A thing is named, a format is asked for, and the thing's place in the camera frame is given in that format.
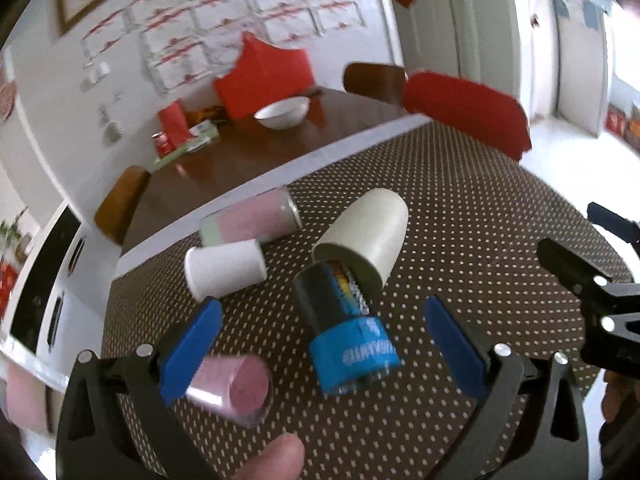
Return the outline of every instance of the black drawer handle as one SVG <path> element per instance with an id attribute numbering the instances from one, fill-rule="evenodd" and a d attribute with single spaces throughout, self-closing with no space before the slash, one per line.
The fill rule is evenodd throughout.
<path id="1" fill-rule="evenodd" d="M 69 264 L 66 267 L 67 277 L 71 276 L 76 270 L 76 265 L 78 264 L 78 260 L 80 259 L 80 254 L 82 254 L 82 249 L 84 249 L 84 242 L 86 241 L 86 236 L 83 236 L 78 240 L 78 244 L 74 249 L 74 253 L 71 255 L 71 259 L 69 260 Z"/>
<path id="2" fill-rule="evenodd" d="M 49 333 L 47 334 L 47 344 L 49 345 L 49 352 L 53 350 L 53 345 L 56 344 L 56 335 L 58 334 L 58 324 L 60 323 L 60 315 L 62 314 L 62 304 L 65 301 L 65 293 L 63 292 L 56 298 L 56 306 L 53 308 L 53 316 L 51 317 L 51 324 L 49 325 Z"/>

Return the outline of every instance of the dining table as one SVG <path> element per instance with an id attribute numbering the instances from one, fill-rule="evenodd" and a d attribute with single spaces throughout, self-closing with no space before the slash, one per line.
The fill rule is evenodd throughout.
<path id="1" fill-rule="evenodd" d="M 312 142 L 313 131 L 302 138 Z M 195 167 L 205 164 L 198 159 L 202 154 L 182 162 L 185 171 L 196 173 Z M 255 160 L 259 165 L 259 159 L 255 153 L 255 159 L 249 157 L 242 164 Z M 158 180 L 153 200 L 161 201 L 160 184 L 171 178 L 165 174 Z M 578 210 L 514 160 L 449 126 L 427 121 L 288 187 L 303 228 L 263 246 L 267 280 L 222 298 L 223 326 L 210 350 L 211 354 L 253 353 L 264 359 L 273 381 L 266 418 L 257 427 L 244 428 L 184 398 L 170 407 L 221 476 L 229 478 L 287 431 L 306 446 L 302 478 L 425 478 L 476 406 L 457 387 L 425 327 L 422 312 L 433 294 L 452 307 L 460 323 L 484 331 L 496 344 L 507 343 L 514 352 L 531 358 L 562 351 L 580 389 L 586 392 L 593 383 L 598 369 L 585 364 L 579 354 L 584 341 L 579 301 L 540 267 L 536 245 L 551 237 L 616 282 L 631 282 L 632 276 Z M 375 188 L 398 193 L 409 211 L 398 260 L 370 305 L 383 321 L 401 367 L 355 393 L 330 396 L 320 391 L 316 380 L 308 354 L 309 334 L 297 313 L 291 281 L 311 263 L 313 244 L 332 222 Z M 173 323 L 197 309 L 183 263 L 186 251 L 199 243 L 197 233 L 188 235 L 114 280 L 103 357 L 156 343 Z M 520 398 L 488 458 L 487 472 L 504 459 L 523 407 Z M 161 473 L 126 396 L 122 409 L 145 465 Z"/>
<path id="2" fill-rule="evenodd" d="M 299 126 L 274 131 L 253 116 L 218 126 L 219 137 L 152 173 L 131 220 L 122 254 L 185 214 L 286 162 L 379 124 L 404 108 L 335 89 L 317 88 Z"/>

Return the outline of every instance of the white bowl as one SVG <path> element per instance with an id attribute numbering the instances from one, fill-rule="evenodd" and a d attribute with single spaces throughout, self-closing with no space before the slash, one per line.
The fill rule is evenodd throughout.
<path id="1" fill-rule="evenodd" d="M 272 130 L 286 130 L 305 120 L 310 102 L 308 97 L 290 97 L 258 110 L 254 118 Z"/>

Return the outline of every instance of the bright window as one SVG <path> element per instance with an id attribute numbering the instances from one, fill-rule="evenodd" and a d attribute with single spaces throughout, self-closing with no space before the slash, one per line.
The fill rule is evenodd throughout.
<path id="1" fill-rule="evenodd" d="M 616 75 L 640 91 L 640 19 L 614 4 L 611 23 Z"/>

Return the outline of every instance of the white tile floor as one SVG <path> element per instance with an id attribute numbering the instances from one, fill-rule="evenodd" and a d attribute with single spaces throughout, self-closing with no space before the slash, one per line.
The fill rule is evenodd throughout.
<path id="1" fill-rule="evenodd" d="M 601 205 L 626 218 L 640 220 L 640 155 L 624 142 L 604 132 L 595 138 L 557 119 L 532 126 L 533 149 L 522 159 L 522 166 L 560 192 L 586 215 L 589 202 Z M 640 260 L 630 248 L 607 233 L 607 240 L 618 251 L 640 282 Z M 602 380 L 585 401 L 590 444 L 597 443 L 602 425 L 600 401 L 604 392 Z M 30 456 L 50 480 L 55 478 L 54 452 L 51 438 L 23 434 Z M 592 449 L 590 478 L 600 477 L 599 452 Z"/>

